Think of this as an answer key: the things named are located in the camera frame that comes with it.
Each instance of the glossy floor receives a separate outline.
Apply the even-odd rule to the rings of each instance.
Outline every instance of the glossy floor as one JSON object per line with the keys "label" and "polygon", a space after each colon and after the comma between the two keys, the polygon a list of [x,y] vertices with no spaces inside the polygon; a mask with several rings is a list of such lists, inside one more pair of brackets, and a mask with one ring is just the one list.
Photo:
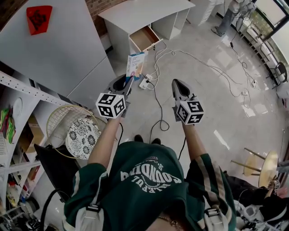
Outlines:
{"label": "glossy floor", "polygon": [[[223,171],[227,170],[229,175],[243,178],[257,186],[258,177],[244,177],[242,175],[243,167],[231,163],[231,160],[245,163],[250,154],[244,150],[244,147],[263,156],[266,156],[270,150],[275,150],[282,156],[289,137],[287,113],[277,98],[275,90],[271,89],[271,80],[266,79],[267,70],[261,65],[259,59],[253,56],[248,44],[240,41],[237,35],[233,41],[234,49],[238,53],[239,59],[246,62],[246,71],[257,81],[256,89],[250,86],[249,82],[253,80],[247,78],[241,63],[237,60],[236,53],[229,44],[235,31],[230,28],[227,35],[223,37],[210,31],[212,26],[219,23],[220,18],[212,17],[200,27],[185,23],[181,35],[170,41],[165,40],[165,42],[171,50],[191,53],[206,64],[221,68],[231,79],[180,51],[164,55],[158,61],[161,75],[156,87],[156,94],[163,107],[163,119],[170,124],[170,128],[163,132],[159,125],[155,126],[152,139],[160,138],[163,145],[171,147],[179,155],[184,133],[181,123],[175,122],[172,111],[174,99],[171,83],[173,79],[181,79],[192,86],[194,93],[205,108],[205,116],[202,123],[196,125],[196,129],[207,152],[217,161]],[[164,47],[165,44],[160,43],[156,46],[156,51],[164,49]],[[146,66],[143,69],[144,74],[151,74],[154,71],[156,51],[149,52]],[[117,75],[123,74],[125,67],[114,60],[113,52],[109,56]],[[141,90],[137,87],[138,84],[139,82],[136,82],[133,87],[130,95],[131,105],[122,122],[124,127],[122,142],[128,139],[132,140],[136,134],[141,134],[144,141],[148,142],[151,127],[161,117],[154,92]],[[249,90],[250,97],[240,95],[246,88]],[[190,164],[186,146],[180,162],[186,173]],[[34,191],[34,196],[41,206],[52,190],[53,187],[44,174]],[[63,205],[59,201],[59,196],[56,195],[49,205],[47,220],[60,226],[62,211]]]}

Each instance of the wooden drawer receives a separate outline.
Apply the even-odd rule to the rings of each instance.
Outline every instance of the wooden drawer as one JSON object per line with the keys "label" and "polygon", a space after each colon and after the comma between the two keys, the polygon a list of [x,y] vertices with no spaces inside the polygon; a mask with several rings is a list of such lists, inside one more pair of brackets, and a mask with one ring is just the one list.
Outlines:
{"label": "wooden drawer", "polygon": [[134,32],[129,38],[138,51],[148,51],[153,48],[155,44],[163,40],[159,39],[149,26],[145,26]]}

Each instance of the black cable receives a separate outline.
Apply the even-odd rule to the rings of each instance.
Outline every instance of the black cable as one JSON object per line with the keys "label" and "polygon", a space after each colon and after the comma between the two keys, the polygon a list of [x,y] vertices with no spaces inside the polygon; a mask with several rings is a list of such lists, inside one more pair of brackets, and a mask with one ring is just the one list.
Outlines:
{"label": "black cable", "polygon": [[[153,87],[154,87],[154,96],[155,96],[155,99],[156,99],[157,102],[158,102],[159,107],[161,108],[161,119],[160,119],[158,122],[160,122],[160,129],[161,129],[163,132],[165,132],[165,131],[169,130],[170,125],[168,124],[168,122],[166,122],[166,121],[163,120],[163,108],[162,108],[161,104],[160,104],[159,101],[158,101],[157,94],[156,94],[156,92],[155,92],[155,86],[154,86],[154,84],[151,83],[151,82],[148,81],[148,80],[147,80],[147,83],[152,84]],[[154,128],[155,125],[158,124],[158,122],[156,122],[156,123],[153,125],[152,129],[150,130],[149,143],[150,143],[150,140],[151,140],[151,137],[152,137],[153,128]],[[167,128],[167,129],[163,129],[163,128],[162,128],[162,122],[164,122],[164,123],[166,123],[166,124],[168,125],[168,128]]]}
{"label": "black cable", "polygon": [[65,192],[63,192],[61,189],[55,189],[49,194],[49,196],[48,196],[48,198],[47,198],[47,200],[43,206],[42,213],[41,213],[39,231],[44,231],[44,220],[45,220],[46,211],[47,211],[48,205],[49,205],[53,195],[57,192],[62,192],[67,196],[67,198],[70,198],[70,196],[67,195]]}
{"label": "black cable", "polygon": [[119,143],[120,143],[120,141],[121,141],[122,134],[123,134],[123,126],[122,126],[121,123],[119,123],[119,124],[121,125],[121,136],[119,137],[119,140],[118,140],[118,144],[117,144],[117,146],[119,146]]}
{"label": "black cable", "polygon": [[180,151],[180,155],[179,155],[178,160],[180,160],[180,158],[181,158],[181,154],[182,154],[182,151],[183,151],[183,149],[184,149],[184,147],[185,147],[185,143],[186,143],[186,138],[185,138],[185,140],[184,140],[184,144],[182,145],[182,149],[181,149],[181,151]]}

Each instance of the power strip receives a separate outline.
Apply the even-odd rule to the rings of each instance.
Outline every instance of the power strip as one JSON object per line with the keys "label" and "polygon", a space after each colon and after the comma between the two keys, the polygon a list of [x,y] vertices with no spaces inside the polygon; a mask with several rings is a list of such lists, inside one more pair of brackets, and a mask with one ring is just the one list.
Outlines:
{"label": "power strip", "polygon": [[147,86],[149,83],[147,83],[146,81],[152,80],[152,79],[153,79],[153,77],[150,74],[147,74],[146,76],[144,76],[143,81],[141,81],[141,83],[140,83],[140,88],[143,90],[147,89]]}

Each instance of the black shoe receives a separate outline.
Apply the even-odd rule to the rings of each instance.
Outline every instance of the black shoe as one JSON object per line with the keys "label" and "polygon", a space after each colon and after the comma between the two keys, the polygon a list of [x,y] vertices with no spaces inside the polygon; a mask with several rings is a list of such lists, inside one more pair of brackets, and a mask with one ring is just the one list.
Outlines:
{"label": "black shoe", "polygon": [[152,141],[152,144],[159,144],[161,145],[161,140],[159,138],[156,138]]}
{"label": "black shoe", "polygon": [[136,135],[134,141],[136,142],[144,142],[143,138],[141,137],[141,135]]}

